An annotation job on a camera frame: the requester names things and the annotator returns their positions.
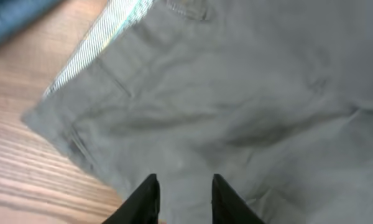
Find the garment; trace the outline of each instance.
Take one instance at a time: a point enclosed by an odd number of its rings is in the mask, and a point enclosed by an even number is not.
[[[125,198],[156,173],[167,223],[210,223],[214,173],[266,223],[373,223],[373,0],[199,7],[154,3],[24,122]]]

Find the wooden table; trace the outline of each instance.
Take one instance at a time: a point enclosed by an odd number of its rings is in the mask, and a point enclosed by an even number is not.
[[[101,223],[121,204],[20,121],[105,0],[67,0],[0,47],[0,224]]]

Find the gray shorts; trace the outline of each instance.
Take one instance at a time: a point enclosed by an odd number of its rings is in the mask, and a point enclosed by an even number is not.
[[[214,173],[266,223],[373,223],[360,4],[158,1],[23,120],[124,198],[156,173],[168,223],[210,223]]]

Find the clothing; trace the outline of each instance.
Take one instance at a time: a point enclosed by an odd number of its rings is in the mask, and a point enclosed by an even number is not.
[[[125,198],[156,173],[167,223],[210,223],[214,173],[266,223],[373,223],[373,0],[201,7],[154,3],[24,122]]]

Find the wooden surface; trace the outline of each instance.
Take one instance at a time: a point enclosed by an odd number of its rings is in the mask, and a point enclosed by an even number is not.
[[[101,223],[121,203],[19,121],[105,4],[67,0],[0,47],[0,224]]]

